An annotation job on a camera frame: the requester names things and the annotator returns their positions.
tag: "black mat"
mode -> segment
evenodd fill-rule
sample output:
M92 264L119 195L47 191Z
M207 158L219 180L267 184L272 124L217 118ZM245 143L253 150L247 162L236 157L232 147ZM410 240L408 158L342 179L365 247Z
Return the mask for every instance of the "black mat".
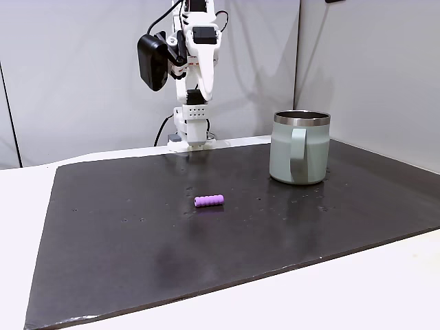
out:
M438 175L332 141L326 181L295 187L270 179L269 151L60 167L25 328L163 305L440 226ZM215 194L224 207L194 208Z

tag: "gray wall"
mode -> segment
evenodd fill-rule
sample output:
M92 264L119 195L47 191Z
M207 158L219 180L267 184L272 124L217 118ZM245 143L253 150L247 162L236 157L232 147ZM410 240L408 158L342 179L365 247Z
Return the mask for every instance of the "gray wall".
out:
M302 0L296 108L333 138L440 173L440 1Z
M151 146L178 106L175 84L153 93L136 43L166 0L2 0L0 55L23 165ZM218 138L270 134L291 109L299 0L215 0L230 13L214 81ZM171 17L159 29L170 30ZM169 123L166 135L174 133Z
M0 72L0 170L20 167Z

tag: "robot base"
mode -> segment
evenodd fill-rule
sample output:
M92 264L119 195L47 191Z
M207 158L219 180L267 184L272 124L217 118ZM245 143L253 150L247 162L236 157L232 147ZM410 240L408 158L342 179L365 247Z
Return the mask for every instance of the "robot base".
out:
M168 141L168 148L170 151L174 153L185 153L188 151L198 151L198 150L209 150L213 149L215 147L216 140L210 139L206 141L204 145L201 146L190 146L187 141L180 141L180 142L172 142Z

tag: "white table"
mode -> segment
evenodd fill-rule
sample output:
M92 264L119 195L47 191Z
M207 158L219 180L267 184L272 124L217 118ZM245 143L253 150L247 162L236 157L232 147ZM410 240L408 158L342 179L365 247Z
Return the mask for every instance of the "white table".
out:
M270 137L218 142L268 143ZM169 153L94 153L0 171L0 329L22 329L56 168ZM173 304L84 324L116 329L440 329L440 230Z

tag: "stainless steel rim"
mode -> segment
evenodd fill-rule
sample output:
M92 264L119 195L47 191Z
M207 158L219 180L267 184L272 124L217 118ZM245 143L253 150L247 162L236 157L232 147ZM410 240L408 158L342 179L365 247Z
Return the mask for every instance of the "stainless steel rim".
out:
M288 110L275 113L274 121L289 126L324 126L330 124L330 115L325 112Z

